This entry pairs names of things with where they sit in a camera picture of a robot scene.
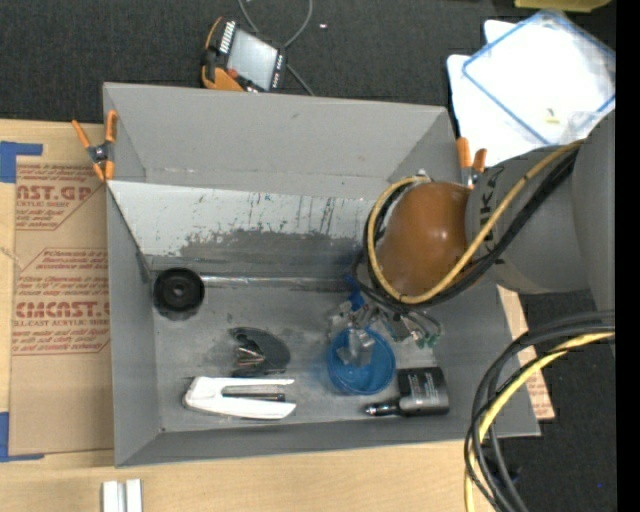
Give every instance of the black electronic device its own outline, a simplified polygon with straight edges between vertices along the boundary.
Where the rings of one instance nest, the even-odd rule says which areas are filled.
[[[201,79],[208,89],[273,92],[282,87],[284,46],[267,42],[233,18],[220,17],[211,27]]]

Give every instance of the clear plastic object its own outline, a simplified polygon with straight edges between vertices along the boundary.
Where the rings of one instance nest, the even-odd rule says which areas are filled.
[[[545,145],[585,137],[615,108],[615,53],[553,10],[516,24],[462,71]]]

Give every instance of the clamp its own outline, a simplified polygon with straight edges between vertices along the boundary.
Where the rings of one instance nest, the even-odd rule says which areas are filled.
[[[99,146],[92,146],[87,134],[82,129],[78,121],[75,119],[71,121],[80,142],[84,146],[84,149],[87,150],[87,153],[89,153],[89,157],[93,162],[93,170],[102,182],[104,182],[104,180],[112,179],[114,174],[114,165],[113,162],[109,160],[109,156],[111,154],[111,146],[116,141],[117,121],[117,112],[115,110],[110,110],[107,114],[107,122],[105,123],[105,141]]]
[[[293,412],[296,404],[279,400],[258,400],[253,398],[237,398],[225,396],[225,388],[241,387],[251,396],[259,396],[260,391],[266,393],[267,386],[287,385],[293,379],[253,379],[234,377],[196,377],[184,395],[186,407],[201,412],[212,412],[240,418],[261,420],[280,420]],[[249,387],[256,388],[250,392]]]

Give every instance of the dark floor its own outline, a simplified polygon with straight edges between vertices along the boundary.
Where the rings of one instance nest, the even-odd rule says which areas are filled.
[[[281,42],[307,12],[306,0],[246,5],[263,35]],[[616,11],[614,0],[592,14],[569,16],[615,50]],[[477,51],[485,20],[518,21],[534,12],[511,0],[316,0],[289,62],[318,96],[450,107],[446,58]],[[3,0],[0,117],[101,122],[105,81],[199,87],[204,40],[220,15],[242,19],[236,0]],[[284,93],[305,91],[288,75]],[[522,302],[531,326],[593,308],[586,292]],[[532,512],[613,511],[611,350],[576,352],[544,375],[557,418],[543,426],[541,438],[505,442],[507,457],[523,468],[525,503]]]

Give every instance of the scratch mark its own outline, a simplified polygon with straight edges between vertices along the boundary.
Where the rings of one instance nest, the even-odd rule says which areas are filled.
[[[336,209],[336,200],[329,199],[329,201],[331,202],[331,209],[329,210],[329,218],[327,219],[327,235],[329,234],[329,231],[331,231],[331,220],[333,219],[333,211]]]
[[[302,196],[300,196],[300,200],[298,201],[298,213],[296,213],[296,227],[300,227],[300,214],[302,212]]]
[[[309,201],[309,226],[307,228],[308,231],[311,231],[311,212],[313,211],[313,197],[311,201]]]

